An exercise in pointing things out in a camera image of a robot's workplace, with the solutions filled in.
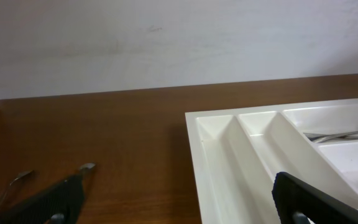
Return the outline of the metal tablespoon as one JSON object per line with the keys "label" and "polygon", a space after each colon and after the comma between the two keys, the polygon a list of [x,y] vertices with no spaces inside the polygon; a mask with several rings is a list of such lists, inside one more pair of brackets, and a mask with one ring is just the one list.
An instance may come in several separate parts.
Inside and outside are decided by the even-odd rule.
{"label": "metal tablespoon", "polygon": [[312,142],[315,143],[321,143],[321,142],[326,142],[328,140],[334,139],[334,138],[340,138],[340,137],[344,137],[344,136],[349,136],[349,135],[353,135],[353,134],[358,134],[358,131],[351,131],[351,132],[347,132],[347,133],[338,133],[338,134],[330,134],[330,135],[325,135],[325,136],[321,136],[321,137],[315,137],[313,139],[311,139]]}

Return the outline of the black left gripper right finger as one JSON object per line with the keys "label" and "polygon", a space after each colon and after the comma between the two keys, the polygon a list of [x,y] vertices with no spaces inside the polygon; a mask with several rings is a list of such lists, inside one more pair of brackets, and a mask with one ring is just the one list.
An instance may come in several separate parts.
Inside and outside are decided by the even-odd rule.
{"label": "black left gripper right finger", "polygon": [[358,210],[287,172],[279,172],[272,197],[281,223],[358,224]]}

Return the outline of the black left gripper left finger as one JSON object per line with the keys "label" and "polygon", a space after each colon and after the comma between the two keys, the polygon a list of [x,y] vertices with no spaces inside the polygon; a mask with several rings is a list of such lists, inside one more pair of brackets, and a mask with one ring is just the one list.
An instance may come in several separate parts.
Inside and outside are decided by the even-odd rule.
{"label": "black left gripper left finger", "polygon": [[0,224],[46,223],[61,214],[59,223],[75,224],[85,201],[82,178],[71,175],[0,212]]}

